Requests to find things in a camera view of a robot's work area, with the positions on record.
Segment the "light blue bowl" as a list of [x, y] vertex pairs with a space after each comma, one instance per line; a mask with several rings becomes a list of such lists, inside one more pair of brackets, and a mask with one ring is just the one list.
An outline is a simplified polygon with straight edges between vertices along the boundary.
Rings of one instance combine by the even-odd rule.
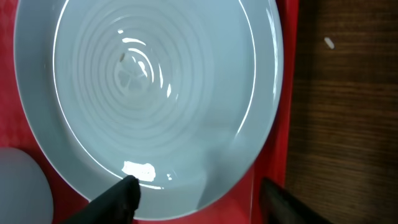
[[42, 169], [27, 153], [1, 148], [1, 223], [52, 223], [52, 192]]

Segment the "light blue plate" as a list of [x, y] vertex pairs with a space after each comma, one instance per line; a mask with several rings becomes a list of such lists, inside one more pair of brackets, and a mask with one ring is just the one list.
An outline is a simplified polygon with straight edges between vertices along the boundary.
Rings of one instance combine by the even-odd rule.
[[136, 218], [216, 202], [273, 125], [284, 48], [270, 0], [21, 0], [17, 85], [47, 160], [89, 201], [128, 175]]

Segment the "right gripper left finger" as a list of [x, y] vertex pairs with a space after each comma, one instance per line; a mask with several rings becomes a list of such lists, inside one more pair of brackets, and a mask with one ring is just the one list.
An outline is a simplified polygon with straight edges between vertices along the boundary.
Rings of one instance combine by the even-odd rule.
[[139, 179], [128, 175], [62, 223], [132, 224], [140, 199]]

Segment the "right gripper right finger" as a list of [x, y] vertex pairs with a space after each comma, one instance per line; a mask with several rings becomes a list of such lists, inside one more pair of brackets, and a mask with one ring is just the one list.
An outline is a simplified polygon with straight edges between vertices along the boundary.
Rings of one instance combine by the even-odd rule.
[[263, 223], [331, 224], [273, 180], [261, 180], [259, 206]]

